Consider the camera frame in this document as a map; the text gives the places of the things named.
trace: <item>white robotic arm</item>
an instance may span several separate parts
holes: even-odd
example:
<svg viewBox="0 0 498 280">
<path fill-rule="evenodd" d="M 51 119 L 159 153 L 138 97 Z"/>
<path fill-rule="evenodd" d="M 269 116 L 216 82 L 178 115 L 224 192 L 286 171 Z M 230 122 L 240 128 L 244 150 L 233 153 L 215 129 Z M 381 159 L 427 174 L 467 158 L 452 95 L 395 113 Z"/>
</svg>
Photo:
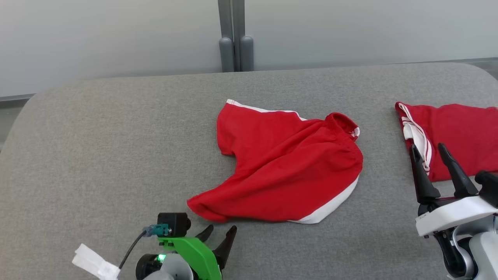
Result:
<svg viewBox="0 0 498 280">
<path fill-rule="evenodd" d="M 498 280 L 498 177 L 479 172 L 476 182 L 483 187 L 478 192 L 446 147 L 440 143 L 438 148 L 450 171 L 455 196 L 441 198 L 412 145 L 413 180 L 420 203 L 415 219 L 418 234 L 438 241 L 453 279 Z"/>
</svg>

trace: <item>black cable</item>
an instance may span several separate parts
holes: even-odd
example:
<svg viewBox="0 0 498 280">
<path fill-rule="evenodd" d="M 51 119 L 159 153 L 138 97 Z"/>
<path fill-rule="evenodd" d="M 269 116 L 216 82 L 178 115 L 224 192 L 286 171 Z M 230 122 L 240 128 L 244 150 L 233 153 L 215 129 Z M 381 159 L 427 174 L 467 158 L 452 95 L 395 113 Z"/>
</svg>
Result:
<svg viewBox="0 0 498 280">
<path fill-rule="evenodd" d="M 125 264 L 126 259 L 128 258 L 129 254 L 131 253 L 131 251 L 133 250 L 133 248 L 135 247 L 137 242 L 140 240 L 140 238 L 142 238 L 146 233 L 147 233 L 147 231 L 142 231 L 142 233 L 135 239 L 135 242 L 133 242 L 133 244 L 129 247 L 128 252 L 126 252 L 126 255 L 124 256 L 123 261 L 121 262 L 121 264 L 119 266 L 119 269 L 123 268 L 123 265 Z"/>
</svg>

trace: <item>floor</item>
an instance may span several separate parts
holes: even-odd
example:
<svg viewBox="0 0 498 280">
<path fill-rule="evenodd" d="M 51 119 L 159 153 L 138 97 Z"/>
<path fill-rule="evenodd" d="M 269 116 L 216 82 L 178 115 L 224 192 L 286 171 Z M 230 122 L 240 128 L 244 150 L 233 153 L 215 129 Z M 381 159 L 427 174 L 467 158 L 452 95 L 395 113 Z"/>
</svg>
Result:
<svg viewBox="0 0 498 280">
<path fill-rule="evenodd" d="M 486 70 L 495 79 L 498 80 L 498 57 L 497 58 L 482 58 L 482 59 L 461 59 L 461 60 L 447 60 L 444 62 L 460 62 L 471 64 Z M 12 127 L 15 118 L 21 112 L 22 107 L 26 104 L 26 96 L 24 99 L 11 100 L 7 98 L 6 100 L 0 100 L 0 151 L 3 147 L 3 143 L 7 139 L 7 134 Z"/>
</svg>

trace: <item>red fabric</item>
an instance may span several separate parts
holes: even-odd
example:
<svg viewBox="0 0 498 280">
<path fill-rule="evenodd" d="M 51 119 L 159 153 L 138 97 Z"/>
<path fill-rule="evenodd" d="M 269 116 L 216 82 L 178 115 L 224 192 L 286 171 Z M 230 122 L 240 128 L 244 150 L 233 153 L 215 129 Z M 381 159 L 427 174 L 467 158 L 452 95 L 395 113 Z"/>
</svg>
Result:
<svg viewBox="0 0 498 280">
<path fill-rule="evenodd" d="M 300 220 L 357 179 L 363 156 L 355 128 L 340 113 L 303 121 L 295 112 L 262 113 L 227 102 L 218 116 L 218 146 L 236 156 L 235 173 L 187 204 L 221 223 L 232 217 Z"/>
<path fill-rule="evenodd" d="M 448 169 L 441 160 L 437 148 L 444 143 L 451 155 L 462 166 L 468 176 L 480 170 L 498 171 L 498 109 L 496 107 L 476 108 L 459 104 L 439 108 L 427 105 L 411 106 L 397 102 L 401 129 L 406 113 L 399 107 L 404 104 L 414 122 L 423 128 L 432 148 L 429 162 L 431 181 L 450 180 Z M 412 141 L 406 140 L 409 148 Z"/>
</svg>

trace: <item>white wall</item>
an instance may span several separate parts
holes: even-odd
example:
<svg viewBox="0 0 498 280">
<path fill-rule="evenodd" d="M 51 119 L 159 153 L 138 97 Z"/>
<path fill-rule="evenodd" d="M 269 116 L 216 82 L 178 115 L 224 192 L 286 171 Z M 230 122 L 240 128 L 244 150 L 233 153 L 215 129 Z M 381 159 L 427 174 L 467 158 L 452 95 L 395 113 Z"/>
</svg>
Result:
<svg viewBox="0 0 498 280">
<path fill-rule="evenodd" d="M 498 56 L 496 0 L 246 0 L 255 70 Z"/>
<path fill-rule="evenodd" d="M 221 72 L 220 38 L 216 0 L 0 0 L 0 96 Z"/>
</svg>

